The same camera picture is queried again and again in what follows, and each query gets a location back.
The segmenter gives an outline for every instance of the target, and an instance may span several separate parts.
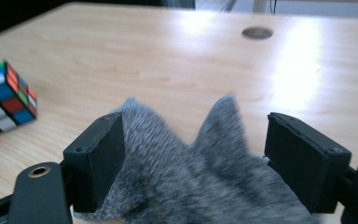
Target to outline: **folded cloth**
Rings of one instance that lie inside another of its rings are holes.
[[[266,159],[247,150],[232,95],[185,144],[152,109],[120,109],[126,159],[103,206],[86,220],[126,223],[319,223]]]

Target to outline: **crumpled fabric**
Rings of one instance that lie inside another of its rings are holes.
[[[319,223],[267,159],[249,152],[232,95],[184,143],[146,105],[122,112],[126,159],[103,206],[85,220],[125,223]]]

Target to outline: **table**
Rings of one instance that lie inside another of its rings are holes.
[[[274,34],[243,37],[251,26]],[[212,105],[234,93],[254,153],[275,111],[333,138],[358,165],[358,20],[69,4],[0,34],[2,58],[36,92],[39,117],[0,135],[0,198],[20,171],[60,162],[130,96],[191,142]]]

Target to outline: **cube face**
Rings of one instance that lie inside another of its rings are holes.
[[[36,119],[34,91],[6,61],[0,61],[0,133]]]

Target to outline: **colorful puzzle cube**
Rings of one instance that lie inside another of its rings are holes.
[[[0,133],[36,119],[36,95],[6,61],[0,62]]]

